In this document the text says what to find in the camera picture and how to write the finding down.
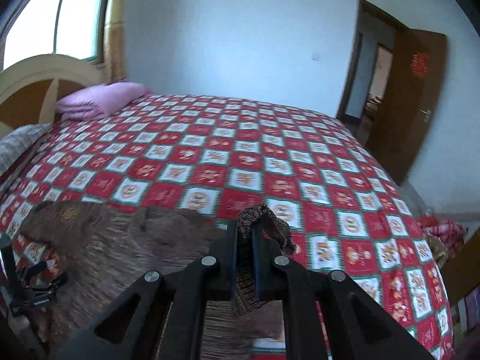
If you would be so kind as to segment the brown striped knit sweater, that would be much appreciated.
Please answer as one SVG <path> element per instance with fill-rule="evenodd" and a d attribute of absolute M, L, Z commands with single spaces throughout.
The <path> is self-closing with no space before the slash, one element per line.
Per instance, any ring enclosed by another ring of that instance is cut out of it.
<path fill-rule="evenodd" d="M 92 202 L 43 202 L 32 208 L 18 233 L 59 256 L 67 284 L 39 321 L 51 351 L 58 350 L 100 315 L 142 274 L 179 272 L 225 237 L 201 214 L 159 206 L 132 213 Z M 230 302 L 210 301 L 203 330 L 202 359 L 249 359 L 256 339 L 284 336 L 281 303 L 260 305 L 245 295 L 236 311 Z"/>

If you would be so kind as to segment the red patterned cloth pile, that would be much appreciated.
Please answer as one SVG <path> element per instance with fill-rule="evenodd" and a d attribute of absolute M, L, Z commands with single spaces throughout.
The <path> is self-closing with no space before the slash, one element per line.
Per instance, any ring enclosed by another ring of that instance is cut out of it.
<path fill-rule="evenodd" d="M 439 268 L 454 258 L 465 244 L 467 231 L 457 222 L 433 215 L 422 215 L 416 221 Z"/>

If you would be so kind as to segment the striped grey pillow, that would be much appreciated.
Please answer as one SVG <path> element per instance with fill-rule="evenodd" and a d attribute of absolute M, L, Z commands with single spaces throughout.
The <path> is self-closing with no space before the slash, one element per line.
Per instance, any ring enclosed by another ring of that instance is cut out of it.
<path fill-rule="evenodd" d="M 18 127 L 1 139 L 1 176 L 33 143 L 43 136 L 52 124 L 27 124 Z"/>

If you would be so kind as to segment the wooden cabinet at bedside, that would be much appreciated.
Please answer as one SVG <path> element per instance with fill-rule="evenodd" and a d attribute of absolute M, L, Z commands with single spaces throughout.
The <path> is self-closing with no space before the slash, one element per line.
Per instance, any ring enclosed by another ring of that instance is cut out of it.
<path fill-rule="evenodd" d="M 455 257 L 449 258 L 441 268 L 443 283 L 451 306 L 479 286 L 479 258 L 479 230 L 477 230 Z"/>

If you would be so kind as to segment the red checkered cartoon bedspread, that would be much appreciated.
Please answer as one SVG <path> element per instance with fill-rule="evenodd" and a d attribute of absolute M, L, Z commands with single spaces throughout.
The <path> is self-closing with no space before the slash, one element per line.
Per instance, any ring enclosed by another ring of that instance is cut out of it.
<path fill-rule="evenodd" d="M 452 355 L 448 296 L 395 183 L 337 119 L 227 97 L 145 96 L 63 122 L 1 200 L 15 233 L 44 200 L 187 208 L 224 227 L 266 203 L 305 267 L 345 271 L 437 359 Z"/>

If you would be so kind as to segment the folded purple quilt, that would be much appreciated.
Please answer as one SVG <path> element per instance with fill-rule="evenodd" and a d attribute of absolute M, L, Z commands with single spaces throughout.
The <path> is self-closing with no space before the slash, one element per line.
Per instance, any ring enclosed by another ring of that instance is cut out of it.
<path fill-rule="evenodd" d="M 134 82 L 94 85 L 80 89 L 56 102 L 55 113 L 61 120 L 95 120 L 114 114 L 133 100 L 151 92 Z"/>

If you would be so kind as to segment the cream and brown headboard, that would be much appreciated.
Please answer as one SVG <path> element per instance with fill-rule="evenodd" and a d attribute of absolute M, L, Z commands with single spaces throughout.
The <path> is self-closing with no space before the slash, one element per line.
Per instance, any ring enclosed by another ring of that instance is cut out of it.
<path fill-rule="evenodd" d="M 106 81 L 103 64 L 66 55 L 38 55 L 11 65 L 1 72 L 1 136 L 54 122 L 58 100 Z"/>

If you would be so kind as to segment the brown wooden door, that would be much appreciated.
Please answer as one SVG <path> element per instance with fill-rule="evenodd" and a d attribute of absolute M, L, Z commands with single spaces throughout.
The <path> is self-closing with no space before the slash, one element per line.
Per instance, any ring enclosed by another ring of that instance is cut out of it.
<path fill-rule="evenodd" d="M 423 79 L 410 67 L 417 52 L 429 55 L 430 72 Z M 447 55 L 448 38 L 442 33 L 409 29 L 395 35 L 390 74 L 366 147 L 397 185 L 408 175 L 430 129 Z M 420 110 L 432 111 L 428 123 Z"/>

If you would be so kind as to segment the beige patterned curtain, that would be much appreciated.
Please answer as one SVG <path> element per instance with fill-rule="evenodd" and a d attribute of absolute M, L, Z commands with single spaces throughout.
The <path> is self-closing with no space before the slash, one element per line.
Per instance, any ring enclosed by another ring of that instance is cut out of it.
<path fill-rule="evenodd" d="M 127 77 L 125 57 L 125 0 L 107 0 L 103 53 L 110 82 Z"/>

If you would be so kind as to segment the red door decoration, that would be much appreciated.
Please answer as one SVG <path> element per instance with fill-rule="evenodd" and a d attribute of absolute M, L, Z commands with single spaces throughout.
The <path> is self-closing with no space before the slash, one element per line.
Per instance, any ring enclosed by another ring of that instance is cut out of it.
<path fill-rule="evenodd" d="M 412 55 L 410 67 L 414 77 L 423 79 L 431 69 L 427 66 L 429 55 L 427 53 L 417 52 Z"/>

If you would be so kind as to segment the window with metal frame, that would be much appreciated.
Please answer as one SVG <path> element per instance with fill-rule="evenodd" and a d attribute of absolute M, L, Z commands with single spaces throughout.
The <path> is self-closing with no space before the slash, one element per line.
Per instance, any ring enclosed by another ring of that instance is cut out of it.
<path fill-rule="evenodd" d="M 103 62 L 107 0 L 29 0 L 1 36 L 1 69 L 38 55 Z"/>

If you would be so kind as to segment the dark door frame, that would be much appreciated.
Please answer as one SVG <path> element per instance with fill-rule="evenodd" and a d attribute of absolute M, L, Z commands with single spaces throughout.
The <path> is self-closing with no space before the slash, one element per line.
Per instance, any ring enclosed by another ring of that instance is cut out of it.
<path fill-rule="evenodd" d="M 374 79 L 378 49 L 393 51 L 395 35 L 408 27 L 367 0 L 359 0 L 352 56 L 336 118 L 360 123 Z"/>

